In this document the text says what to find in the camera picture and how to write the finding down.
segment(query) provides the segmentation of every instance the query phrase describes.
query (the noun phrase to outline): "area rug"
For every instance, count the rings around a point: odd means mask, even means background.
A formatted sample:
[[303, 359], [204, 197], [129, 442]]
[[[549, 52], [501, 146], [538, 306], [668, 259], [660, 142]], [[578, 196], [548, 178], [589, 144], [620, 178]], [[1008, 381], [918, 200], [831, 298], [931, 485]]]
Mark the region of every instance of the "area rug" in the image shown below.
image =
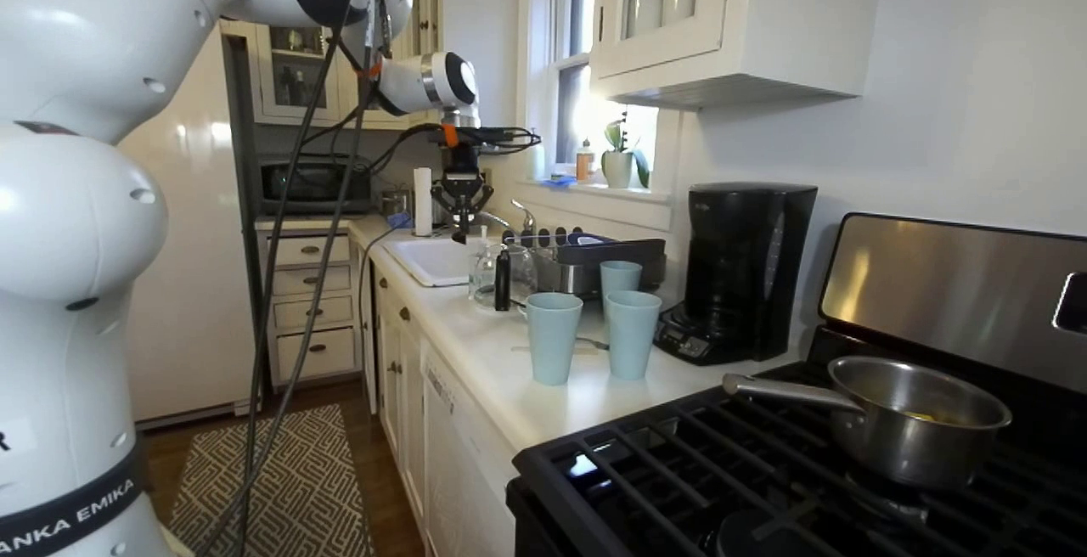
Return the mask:
[[[271, 421], [258, 425], [264, 444]], [[241, 479], [245, 423], [199, 434], [189, 447], [171, 530], [193, 550]], [[339, 406], [288, 414], [252, 492], [247, 557], [372, 557], [373, 537]], [[237, 555], [238, 521], [212, 557]]]

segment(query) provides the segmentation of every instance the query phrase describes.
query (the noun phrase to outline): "white flower pot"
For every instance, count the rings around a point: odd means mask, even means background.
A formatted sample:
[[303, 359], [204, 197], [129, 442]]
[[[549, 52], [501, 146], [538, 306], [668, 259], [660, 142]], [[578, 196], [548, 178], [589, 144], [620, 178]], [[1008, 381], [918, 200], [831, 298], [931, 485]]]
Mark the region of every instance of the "white flower pot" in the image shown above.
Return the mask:
[[634, 156], [630, 153], [620, 153], [617, 151], [605, 151], [603, 156], [604, 177], [608, 178], [609, 187], [626, 189], [630, 186], [630, 169], [634, 165]]

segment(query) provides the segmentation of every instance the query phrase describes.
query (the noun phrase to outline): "wooden floor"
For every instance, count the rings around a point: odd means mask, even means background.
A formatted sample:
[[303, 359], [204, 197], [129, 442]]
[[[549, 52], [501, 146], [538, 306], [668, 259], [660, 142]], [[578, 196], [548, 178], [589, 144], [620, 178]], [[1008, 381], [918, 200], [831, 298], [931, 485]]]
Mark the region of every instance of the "wooden floor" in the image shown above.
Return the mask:
[[[371, 417], [359, 381], [299, 389], [289, 411], [339, 404], [347, 425], [348, 444], [359, 475], [362, 500], [370, 517], [370, 530], [378, 557], [418, 557], [424, 555], [418, 528], [408, 506], [403, 484], [385, 438], [382, 424]], [[278, 406], [265, 407], [263, 417]], [[209, 430], [245, 423], [241, 418], [222, 418], [148, 432], [143, 446], [148, 453], [151, 502], [159, 519], [170, 527], [171, 508], [180, 487], [185, 458], [192, 437]]]

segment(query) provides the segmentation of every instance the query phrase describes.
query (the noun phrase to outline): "window sill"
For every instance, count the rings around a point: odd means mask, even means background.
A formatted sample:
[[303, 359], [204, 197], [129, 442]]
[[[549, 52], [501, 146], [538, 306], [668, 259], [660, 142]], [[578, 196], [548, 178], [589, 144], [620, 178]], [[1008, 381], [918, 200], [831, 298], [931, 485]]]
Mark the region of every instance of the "window sill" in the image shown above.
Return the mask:
[[617, 189], [601, 184], [574, 184], [565, 188], [541, 182], [517, 182], [518, 199], [526, 203], [589, 215], [661, 232], [672, 227], [672, 195], [649, 189]]

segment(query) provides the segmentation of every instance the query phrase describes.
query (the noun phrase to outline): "paper towel roll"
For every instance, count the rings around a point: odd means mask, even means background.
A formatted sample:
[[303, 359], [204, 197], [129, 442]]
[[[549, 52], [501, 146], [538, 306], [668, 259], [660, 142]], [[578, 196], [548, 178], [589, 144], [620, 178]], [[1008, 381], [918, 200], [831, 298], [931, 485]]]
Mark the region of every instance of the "paper towel roll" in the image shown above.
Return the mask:
[[430, 203], [430, 169], [415, 169], [415, 236], [430, 235], [434, 206]]

